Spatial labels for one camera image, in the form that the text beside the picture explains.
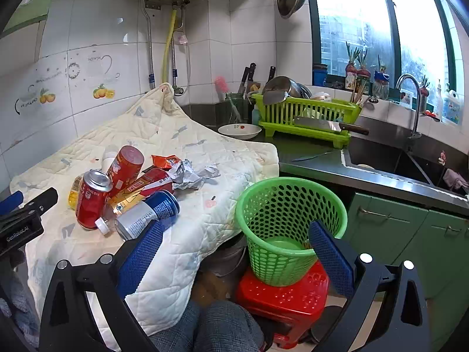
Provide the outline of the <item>red soda can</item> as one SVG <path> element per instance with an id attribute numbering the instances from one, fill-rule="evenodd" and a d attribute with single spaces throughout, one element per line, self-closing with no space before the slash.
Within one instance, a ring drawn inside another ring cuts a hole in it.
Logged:
<path id="1" fill-rule="evenodd" d="M 97 228 L 95 221 L 101 216 L 111 190 L 112 182 L 106 173 L 95 169 L 84 173 L 79 183 L 76 204 L 76 219 L 84 229 L 94 230 Z"/>

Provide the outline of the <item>yellow plastic bag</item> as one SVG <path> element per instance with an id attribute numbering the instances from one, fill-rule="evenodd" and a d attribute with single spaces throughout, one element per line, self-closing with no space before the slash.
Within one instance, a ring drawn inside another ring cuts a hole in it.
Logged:
<path id="1" fill-rule="evenodd" d="M 73 181 L 72 187 L 68 194 L 68 206 L 73 209 L 76 209 L 78 198 L 79 198 L 79 185 L 83 179 L 82 175 L 76 176 Z"/>

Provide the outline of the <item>blue container on sill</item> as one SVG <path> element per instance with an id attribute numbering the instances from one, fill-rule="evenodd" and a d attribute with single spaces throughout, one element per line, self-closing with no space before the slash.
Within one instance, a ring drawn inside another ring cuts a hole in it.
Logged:
<path id="1" fill-rule="evenodd" d="M 317 87 L 324 87 L 327 80 L 327 65 L 314 64 L 312 69 L 313 85 Z"/>

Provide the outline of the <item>orange snack wrapper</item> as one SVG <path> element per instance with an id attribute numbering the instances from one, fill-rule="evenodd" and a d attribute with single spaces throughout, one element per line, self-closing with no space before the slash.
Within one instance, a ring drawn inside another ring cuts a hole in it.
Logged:
<path id="1" fill-rule="evenodd" d="M 181 159 L 176 155 L 170 155 L 167 157 L 153 155 L 152 162 L 154 167 L 169 171 L 173 167 L 177 166 L 181 162 Z"/>

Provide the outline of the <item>red plastic stool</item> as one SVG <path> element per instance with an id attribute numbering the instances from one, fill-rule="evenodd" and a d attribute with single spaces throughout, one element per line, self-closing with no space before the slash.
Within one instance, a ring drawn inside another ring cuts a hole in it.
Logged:
<path id="1" fill-rule="evenodd" d="M 273 334 L 273 344 L 289 350 L 297 346 L 322 315 L 329 278 L 318 261 L 294 285 L 267 285 L 249 269 L 239 281 L 234 300 Z"/>

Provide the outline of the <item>green cabinet doors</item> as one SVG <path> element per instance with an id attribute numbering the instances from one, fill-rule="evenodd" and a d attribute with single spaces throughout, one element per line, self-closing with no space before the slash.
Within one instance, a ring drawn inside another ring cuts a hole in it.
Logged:
<path id="1" fill-rule="evenodd" d="M 363 192 L 344 197 L 344 238 L 384 264 L 417 267 L 429 307 L 431 348 L 447 344 L 468 311 L 468 204 L 439 208 Z"/>

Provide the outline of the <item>left gloved hand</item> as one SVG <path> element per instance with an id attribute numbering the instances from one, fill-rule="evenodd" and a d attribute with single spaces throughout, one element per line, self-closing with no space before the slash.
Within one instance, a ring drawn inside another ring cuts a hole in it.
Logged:
<path id="1" fill-rule="evenodd" d="M 25 262 L 26 256 L 22 249 L 1 257 L 1 288 L 6 294 L 6 298 L 1 298 L 1 313 L 12 319 L 26 345 L 36 350 L 39 346 L 40 320 L 27 285 L 27 269 L 23 269 L 22 273 L 16 271 Z"/>

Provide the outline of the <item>green utensil holder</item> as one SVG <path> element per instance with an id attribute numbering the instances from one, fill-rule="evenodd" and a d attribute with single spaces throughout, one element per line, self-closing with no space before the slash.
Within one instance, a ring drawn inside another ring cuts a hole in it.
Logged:
<path id="1" fill-rule="evenodd" d="M 225 101 L 228 105 L 230 123 L 251 123 L 253 105 L 244 94 L 227 93 Z"/>

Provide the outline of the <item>blue silver can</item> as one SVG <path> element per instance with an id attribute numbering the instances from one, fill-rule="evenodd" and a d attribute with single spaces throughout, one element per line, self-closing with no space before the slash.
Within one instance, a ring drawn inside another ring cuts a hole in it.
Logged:
<path id="1" fill-rule="evenodd" d="M 175 222 L 180 213 L 176 197 L 161 190 L 142 200 L 115 219 L 115 230 L 124 240 L 136 239 L 147 225 L 156 221 L 165 232 Z"/>

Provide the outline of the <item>white paper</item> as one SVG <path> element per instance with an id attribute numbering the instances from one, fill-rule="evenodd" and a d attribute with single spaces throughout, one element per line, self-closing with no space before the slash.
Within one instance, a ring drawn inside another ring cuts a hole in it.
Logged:
<path id="1" fill-rule="evenodd" d="M 214 165 L 207 165 L 196 170 L 190 160 L 183 159 L 172 166 L 172 168 L 168 170 L 168 174 L 175 189 L 199 190 L 208 180 L 219 177 L 220 171 Z"/>

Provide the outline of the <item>pink brush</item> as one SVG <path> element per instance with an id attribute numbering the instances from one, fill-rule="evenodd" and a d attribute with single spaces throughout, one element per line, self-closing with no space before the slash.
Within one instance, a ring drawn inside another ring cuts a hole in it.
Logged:
<path id="1" fill-rule="evenodd" d="M 226 79 L 223 76 L 217 76 L 214 80 L 215 89 L 219 96 L 225 97 L 229 92 L 229 87 Z"/>

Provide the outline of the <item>white quilted cloth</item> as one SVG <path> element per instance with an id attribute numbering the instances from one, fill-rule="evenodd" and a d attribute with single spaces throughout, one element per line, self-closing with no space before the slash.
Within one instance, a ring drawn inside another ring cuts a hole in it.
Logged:
<path id="1" fill-rule="evenodd" d="M 126 145 L 143 154 L 142 173 L 106 208 L 104 228 L 88 231 L 69 205 L 72 185 L 78 176 L 98 168 L 110 151 Z M 176 223 L 164 232 L 136 292 L 125 299 L 146 334 L 178 323 L 203 259 L 239 233 L 234 212 L 240 195 L 253 183 L 279 174 L 274 145 L 229 138 L 192 121 L 174 101 L 172 88 L 162 84 L 126 113 L 12 179 L 10 189 L 25 200 L 48 188 L 58 194 L 57 203 L 43 215 L 44 232 L 26 245 L 28 285 L 38 311 L 59 261 L 85 265 L 116 252 L 123 239 L 114 228 L 115 219 L 159 190 L 175 191 L 169 173 L 153 165 L 156 156 L 190 162 L 205 181 L 176 192 Z"/>

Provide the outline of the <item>steel sink basin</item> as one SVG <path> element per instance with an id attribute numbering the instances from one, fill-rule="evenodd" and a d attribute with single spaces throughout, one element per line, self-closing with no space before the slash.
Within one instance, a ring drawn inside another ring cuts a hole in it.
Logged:
<path id="1" fill-rule="evenodd" d="M 451 180 L 455 175 L 448 172 L 442 161 L 426 160 L 403 149 L 362 138 L 352 138 L 347 150 L 353 166 L 427 183 L 457 195 L 468 194 L 468 187 L 460 180 Z"/>

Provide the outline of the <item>white ceramic bowl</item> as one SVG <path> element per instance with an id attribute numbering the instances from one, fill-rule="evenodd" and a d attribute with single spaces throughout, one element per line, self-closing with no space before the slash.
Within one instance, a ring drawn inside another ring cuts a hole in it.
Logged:
<path id="1" fill-rule="evenodd" d="M 250 140 L 258 136 L 262 131 L 260 126 L 242 123 L 242 124 L 227 124 L 219 127 L 218 132 L 230 138 L 239 140 Z"/>

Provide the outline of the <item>steel pot in rack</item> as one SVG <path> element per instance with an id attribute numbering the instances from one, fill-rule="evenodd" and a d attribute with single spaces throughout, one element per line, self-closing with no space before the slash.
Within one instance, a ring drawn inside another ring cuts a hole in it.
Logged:
<path id="1" fill-rule="evenodd" d="M 312 93 L 303 84 L 286 76 L 271 79 L 262 90 L 262 100 L 266 106 L 282 103 L 288 97 L 310 99 Z"/>

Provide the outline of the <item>red cup with clear lid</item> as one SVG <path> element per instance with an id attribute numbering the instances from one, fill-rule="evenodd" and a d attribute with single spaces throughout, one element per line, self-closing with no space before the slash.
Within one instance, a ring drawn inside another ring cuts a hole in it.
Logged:
<path id="1" fill-rule="evenodd" d="M 145 157 L 141 151 L 134 146 L 124 145 L 119 150 L 111 166 L 106 171 L 112 184 L 109 197 L 116 195 L 137 179 L 144 160 Z"/>

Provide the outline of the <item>white paper cup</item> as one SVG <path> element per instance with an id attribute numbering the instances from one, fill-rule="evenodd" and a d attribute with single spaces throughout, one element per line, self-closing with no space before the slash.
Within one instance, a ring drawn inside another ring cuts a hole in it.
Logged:
<path id="1" fill-rule="evenodd" d="M 110 144 L 105 147 L 103 155 L 102 155 L 102 164 L 101 164 L 101 171 L 103 173 L 107 173 L 108 169 L 110 168 L 113 161 L 115 160 L 115 157 L 117 156 L 118 152 L 119 152 L 119 147 L 117 147 L 114 144 Z"/>

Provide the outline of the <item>person's jeans legs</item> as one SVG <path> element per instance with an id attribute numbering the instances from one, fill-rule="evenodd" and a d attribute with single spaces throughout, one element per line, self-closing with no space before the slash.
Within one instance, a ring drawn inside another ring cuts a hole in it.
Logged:
<path id="1" fill-rule="evenodd" d="M 228 300 L 206 307 L 191 300 L 176 325 L 149 339 L 159 351 L 261 351 L 265 345 L 253 316 Z"/>

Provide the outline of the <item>red gold drink bottle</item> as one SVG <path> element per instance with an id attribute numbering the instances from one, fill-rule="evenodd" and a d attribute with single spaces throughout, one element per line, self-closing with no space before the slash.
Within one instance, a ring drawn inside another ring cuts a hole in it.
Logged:
<path id="1" fill-rule="evenodd" d="M 143 199 L 161 190 L 173 193 L 172 180 L 167 171 L 151 167 L 132 184 L 106 201 L 101 216 L 95 221 L 95 225 L 102 234 L 110 233 L 114 227 L 113 222 L 117 217 Z"/>

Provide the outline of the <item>green plastic waste basket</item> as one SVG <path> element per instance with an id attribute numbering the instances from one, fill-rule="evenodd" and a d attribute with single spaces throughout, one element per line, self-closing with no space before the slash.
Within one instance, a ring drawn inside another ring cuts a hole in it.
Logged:
<path id="1" fill-rule="evenodd" d="M 348 218 L 343 202 L 316 182 L 275 177 L 241 194 L 235 223 L 247 238 L 251 269 L 258 280 L 285 287 L 302 279 L 318 260 L 309 237 L 316 220 L 336 238 L 344 236 Z"/>

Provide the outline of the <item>green dish rack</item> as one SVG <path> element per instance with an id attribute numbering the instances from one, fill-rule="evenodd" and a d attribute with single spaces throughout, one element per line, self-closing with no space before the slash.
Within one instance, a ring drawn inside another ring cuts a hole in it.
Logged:
<path id="1" fill-rule="evenodd" d="M 262 94 L 254 94 L 253 99 L 267 138 L 287 133 L 327 141 L 336 149 L 350 143 L 351 133 L 343 126 L 354 125 L 362 111 L 359 105 L 339 99 L 327 102 L 287 97 L 271 105 L 265 105 Z"/>

